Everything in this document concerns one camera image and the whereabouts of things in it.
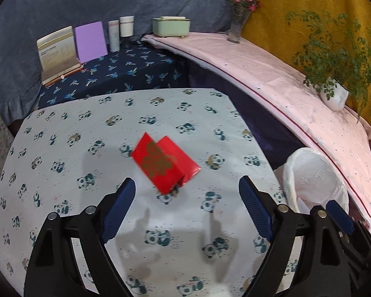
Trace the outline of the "mint green tissue box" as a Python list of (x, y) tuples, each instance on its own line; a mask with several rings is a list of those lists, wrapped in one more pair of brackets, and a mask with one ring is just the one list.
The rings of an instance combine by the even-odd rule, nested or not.
[(153, 33), (160, 38), (183, 38), (189, 34), (190, 24), (184, 16), (161, 16), (153, 18)]

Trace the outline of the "yellow draped cloth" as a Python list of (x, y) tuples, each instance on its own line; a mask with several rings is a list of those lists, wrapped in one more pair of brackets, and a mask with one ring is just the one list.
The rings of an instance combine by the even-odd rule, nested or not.
[(320, 17), (345, 13), (358, 20), (363, 36), (371, 43), (371, 2), (369, 0), (260, 0), (262, 7), (247, 20), (242, 36), (292, 66), (293, 57), (308, 43), (311, 30), (298, 18), (287, 20), (290, 12), (311, 11)]

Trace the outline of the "pink shelf cloth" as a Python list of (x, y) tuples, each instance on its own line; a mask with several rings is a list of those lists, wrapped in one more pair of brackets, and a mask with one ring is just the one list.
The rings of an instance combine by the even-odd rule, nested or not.
[(226, 34), (191, 32), (184, 38), (142, 38), (228, 80), (256, 100), (304, 145), (319, 151), (345, 182), (359, 214), (371, 226), (371, 126), (345, 107), (332, 111), (304, 76), (266, 50)]

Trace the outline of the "white lined trash bin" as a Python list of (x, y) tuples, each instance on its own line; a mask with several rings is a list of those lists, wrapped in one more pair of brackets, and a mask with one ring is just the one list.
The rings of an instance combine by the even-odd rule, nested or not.
[(349, 211), (345, 181), (318, 151), (297, 149), (274, 173), (294, 212), (308, 214), (314, 206), (325, 207), (330, 200), (335, 200), (345, 212)]

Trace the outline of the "navy floral cloth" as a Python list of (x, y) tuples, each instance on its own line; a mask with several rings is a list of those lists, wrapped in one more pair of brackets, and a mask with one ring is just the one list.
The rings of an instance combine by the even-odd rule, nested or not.
[(40, 92), (38, 108), (98, 95), (189, 86), (189, 65), (182, 57), (139, 42), (129, 49), (92, 60), (82, 70)]

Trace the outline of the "tall white bottle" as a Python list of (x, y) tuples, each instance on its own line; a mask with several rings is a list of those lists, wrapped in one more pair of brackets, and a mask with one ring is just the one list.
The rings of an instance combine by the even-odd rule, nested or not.
[(108, 37), (110, 52), (118, 52), (120, 50), (119, 20), (112, 20), (108, 22)]

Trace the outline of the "glass vase with flowers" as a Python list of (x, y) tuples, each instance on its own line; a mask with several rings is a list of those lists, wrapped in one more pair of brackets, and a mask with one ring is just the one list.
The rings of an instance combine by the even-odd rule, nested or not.
[(261, 8), (259, 0), (226, 0), (231, 4), (231, 27), (227, 40), (239, 44), (241, 32), (251, 13)]

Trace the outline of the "blue grey draped cloth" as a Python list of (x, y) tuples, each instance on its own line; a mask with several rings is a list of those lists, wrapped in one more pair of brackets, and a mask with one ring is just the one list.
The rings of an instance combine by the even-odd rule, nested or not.
[(134, 37), (151, 31), (153, 18), (184, 16), (191, 30), (229, 28), (226, 0), (4, 0), (0, 5), (0, 115), (5, 124), (24, 118), (41, 88), (38, 39), (61, 28), (132, 16)]

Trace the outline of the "white jar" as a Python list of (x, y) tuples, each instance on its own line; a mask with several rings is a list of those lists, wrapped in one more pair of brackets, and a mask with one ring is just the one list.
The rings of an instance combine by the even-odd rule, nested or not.
[(134, 34), (134, 20), (135, 17), (133, 15), (120, 17), (119, 24), (121, 38), (128, 38)]

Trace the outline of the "green plant white pot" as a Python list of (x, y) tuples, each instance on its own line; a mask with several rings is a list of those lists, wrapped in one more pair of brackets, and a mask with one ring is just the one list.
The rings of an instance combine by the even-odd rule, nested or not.
[(356, 101), (358, 116), (371, 113), (371, 28), (347, 13), (327, 11), (289, 11), (285, 21), (307, 28), (308, 39), (292, 57), (305, 76), (303, 84), (322, 92), (324, 100), (332, 100), (343, 86)]

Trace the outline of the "purple notebook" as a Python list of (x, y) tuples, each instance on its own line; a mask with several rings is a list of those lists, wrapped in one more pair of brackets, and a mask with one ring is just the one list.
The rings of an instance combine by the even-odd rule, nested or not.
[(102, 22), (75, 27), (75, 41), (81, 63), (87, 63), (108, 54)]

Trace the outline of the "gold desk calendar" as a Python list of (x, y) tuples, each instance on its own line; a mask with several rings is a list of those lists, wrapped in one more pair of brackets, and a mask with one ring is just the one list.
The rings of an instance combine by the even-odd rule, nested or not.
[(73, 28), (57, 30), (37, 40), (41, 84), (47, 86), (82, 68), (77, 57)]

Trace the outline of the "red gold envelope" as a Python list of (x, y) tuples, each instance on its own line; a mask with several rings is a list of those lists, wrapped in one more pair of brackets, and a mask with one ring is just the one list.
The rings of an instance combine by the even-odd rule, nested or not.
[(160, 195), (169, 195), (174, 188), (184, 186), (201, 169), (168, 136), (155, 142), (148, 133), (144, 133), (131, 157)]

